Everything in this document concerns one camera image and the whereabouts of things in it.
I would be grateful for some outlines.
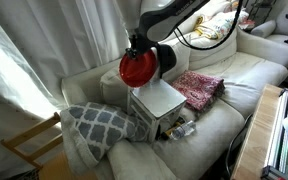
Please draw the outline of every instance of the couch armrest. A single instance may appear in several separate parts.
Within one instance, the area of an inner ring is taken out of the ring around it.
[[[274,20],[270,20],[252,29],[251,34],[254,36],[266,38],[273,33],[275,28],[276,22]]]
[[[115,60],[62,79],[61,88],[67,105],[80,102],[104,103],[100,88],[101,77],[113,67],[118,66],[119,62],[120,60]]]
[[[253,36],[237,28],[237,51],[288,67],[288,45]]]
[[[107,152],[107,157],[115,180],[178,179],[146,142],[123,139]]]

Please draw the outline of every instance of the black cable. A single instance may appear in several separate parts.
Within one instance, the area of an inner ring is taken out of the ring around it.
[[[239,16],[240,16],[240,13],[241,13],[241,10],[242,10],[242,7],[243,7],[243,0],[240,0],[239,3],[238,3],[238,6],[237,6],[237,9],[236,9],[236,13],[235,13],[235,17],[234,17],[234,20],[233,20],[233,24],[232,24],[232,27],[230,29],[230,31],[228,32],[228,34],[217,44],[215,44],[214,46],[211,46],[211,47],[206,47],[206,48],[201,48],[201,47],[196,47],[196,46],[193,46],[192,44],[188,43],[186,41],[186,39],[184,38],[184,35],[182,34],[182,32],[180,31],[180,29],[177,27],[177,31],[180,33],[180,35],[182,36],[182,38],[184,39],[185,43],[184,44],[178,37],[177,33],[174,31],[174,34],[175,36],[177,37],[177,39],[186,47],[189,47],[191,49],[194,49],[194,50],[210,50],[210,49],[214,49],[214,48],[217,48],[218,46],[220,46],[221,44],[223,44],[230,36],[231,34],[233,33],[233,31],[235,30],[235,27],[236,27],[236,24],[238,22],[238,19],[239,19]]]
[[[245,123],[244,123],[244,126],[243,128],[240,130],[240,132],[233,138],[233,140],[231,141],[231,144],[228,148],[228,151],[227,151],[227,155],[226,155],[226,158],[225,158],[225,169],[227,171],[227,175],[228,175],[228,178],[231,177],[231,171],[230,171],[230,168],[229,168],[229,165],[228,165],[228,161],[230,159],[230,154],[231,154],[231,150],[232,150],[232,147],[233,147],[233,144],[235,142],[235,140],[241,135],[241,133],[245,130],[245,128],[249,125],[249,120],[252,118],[253,114],[250,114],[246,120],[245,120]]]

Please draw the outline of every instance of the light fabric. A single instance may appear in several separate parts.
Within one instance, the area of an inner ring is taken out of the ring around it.
[[[188,34],[193,31],[196,24],[196,19],[198,17],[203,17],[203,21],[209,21],[215,14],[223,12],[230,2],[226,0],[210,0],[201,9],[196,11],[192,16],[190,16],[185,23],[179,25],[179,29],[183,34]],[[175,34],[172,33],[165,41],[169,41],[176,38]]]
[[[185,38],[189,43],[191,42],[189,35],[185,36]],[[179,42],[178,39],[163,42],[162,44],[171,46],[177,59],[176,65],[162,76],[166,82],[171,83],[188,69],[190,49]],[[118,66],[109,70],[101,77],[100,87],[105,103],[118,106],[123,110],[127,109],[128,86],[121,79]]]
[[[61,109],[63,77],[107,64],[129,45],[111,0],[0,0],[0,24]]]
[[[266,38],[272,34],[275,28],[276,22],[274,20],[270,20],[252,29],[251,34],[254,36]]]
[[[279,85],[288,75],[280,64],[240,52],[195,72],[223,78],[225,92],[220,98],[244,118],[254,112],[265,84]]]
[[[118,142],[109,152],[108,159],[115,180],[177,180],[167,165],[147,143]]]
[[[32,114],[21,111],[8,101],[0,99],[0,140],[14,137],[19,132],[23,132],[36,125],[40,120],[36,117],[32,118]],[[33,152],[59,133],[61,133],[60,128],[54,127],[48,133],[37,136],[34,141],[25,142],[25,145],[21,146],[21,150]],[[46,162],[50,157],[54,157],[55,154],[62,150],[62,146],[56,147],[53,151],[41,157],[39,162]],[[29,171],[32,168],[33,166],[0,144],[0,179],[7,179],[8,177]]]
[[[188,43],[191,43],[190,35],[184,36],[184,38]],[[165,72],[162,76],[163,80],[171,83],[188,69],[191,49],[184,46],[177,38],[162,44],[171,46],[176,56],[176,65],[169,71]]]

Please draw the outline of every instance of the pink blanket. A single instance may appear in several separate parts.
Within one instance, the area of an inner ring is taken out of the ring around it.
[[[224,94],[224,79],[186,70],[172,86],[186,98],[186,106],[198,113],[211,108],[212,103]]]

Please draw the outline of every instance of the white couch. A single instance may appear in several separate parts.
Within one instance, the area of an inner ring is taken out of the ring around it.
[[[285,15],[288,13],[288,3],[279,12],[275,20],[265,22],[251,31],[251,34],[259,36],[281,44],[288,39],[288,19]]]
[[[191,26],[191,20],[184,22],[184,26],[185,23]],[[194,33],[190,38],[196,46],[214,44]],[[228,148],[245,118],[253,113],[264,85],[279,85],[288,76],[287,45],[249,35],[240,29],[224,44],[208,51],[191,50],[176,39],[166,43],[175,50],[178,62],[163,79],[171,82],[186,69],[221,77],[225,95],[196,120],[196,133],[184,139],[152,144],[127,140],[116,143],[95,168],[99,179],[200,178]],[[64,78],[62,90],[67,104],[91,101],[125,108],[127,86],[119,77],[118,65],[119,60],[116,60]],[[188,109],[183,109],[181,115],[194,118]]]

